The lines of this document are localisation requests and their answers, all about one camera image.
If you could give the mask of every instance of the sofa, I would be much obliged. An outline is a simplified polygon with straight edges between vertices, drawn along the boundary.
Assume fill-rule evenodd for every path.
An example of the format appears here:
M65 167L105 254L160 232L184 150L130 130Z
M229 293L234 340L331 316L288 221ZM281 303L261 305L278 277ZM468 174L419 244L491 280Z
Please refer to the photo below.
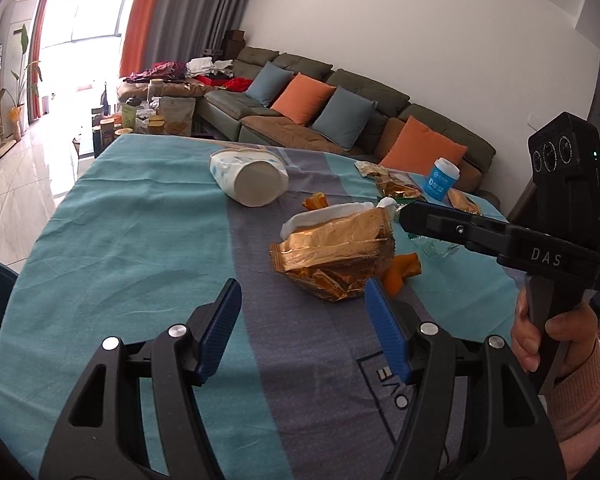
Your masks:
M234 75L255 79L267 62L376 101L376 110L355 145L345 150L311 127L295 124L244 93L225 90L208 92L199 100L196 114L232 141L335 153L370 162L379 162L384 158L401 127L413 116L453 142L467 146L459 168L461 178L456 187L483 196L496 207L499 206L499 200L494 195L478 190L496 153L483 138L433 110L412 104L410 96L403 92L343 69L334 71L333 65L318 60L245 47L234 61Z

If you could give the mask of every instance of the hand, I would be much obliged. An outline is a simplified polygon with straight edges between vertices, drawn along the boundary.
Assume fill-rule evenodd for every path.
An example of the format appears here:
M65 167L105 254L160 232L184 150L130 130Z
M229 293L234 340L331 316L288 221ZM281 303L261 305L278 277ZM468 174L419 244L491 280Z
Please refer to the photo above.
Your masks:
M556 341L570 341L567 356L558 371L558 377L566 377L589 359L598 340L598 318L591 307L581 302L570 312L559 314L544 326L549 337ZM526 289L518 294L516 317L511 329L511 349L520 365L527 372L535 372L540 365L540 331L529 319Z

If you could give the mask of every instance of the blue cup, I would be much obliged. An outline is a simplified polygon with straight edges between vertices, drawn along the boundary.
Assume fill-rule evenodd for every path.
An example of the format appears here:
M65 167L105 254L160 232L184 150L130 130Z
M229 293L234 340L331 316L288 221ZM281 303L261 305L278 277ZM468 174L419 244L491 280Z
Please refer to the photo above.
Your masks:
M424 185L424 192L441 201L446 192L458 181L458 178L460 178L458 167L446 158L439 158L433 165L429 179Z

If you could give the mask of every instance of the wall outlet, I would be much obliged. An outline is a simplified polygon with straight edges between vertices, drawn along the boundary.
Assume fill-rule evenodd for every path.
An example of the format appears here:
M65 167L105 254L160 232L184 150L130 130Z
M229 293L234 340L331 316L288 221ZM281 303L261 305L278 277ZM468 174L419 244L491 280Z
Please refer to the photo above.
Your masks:
M542 128L544 126L544 124L541 123L540 119L538 119L533 114L529 114L529 117L526 120L526 124L531 126L534 129L534 131L538 131L540 128Z

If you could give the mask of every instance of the dark bottle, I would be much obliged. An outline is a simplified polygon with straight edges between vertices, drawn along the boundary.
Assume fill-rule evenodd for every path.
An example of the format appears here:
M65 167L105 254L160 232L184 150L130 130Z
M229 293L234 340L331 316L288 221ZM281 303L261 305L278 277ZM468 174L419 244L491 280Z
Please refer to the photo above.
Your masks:
M109 107L109 100L107 99L107 83L104 83L104 92L102 93L102 97L100 98L100 104L104 108L102 113L105 117L107 117L111 112L111 108Z

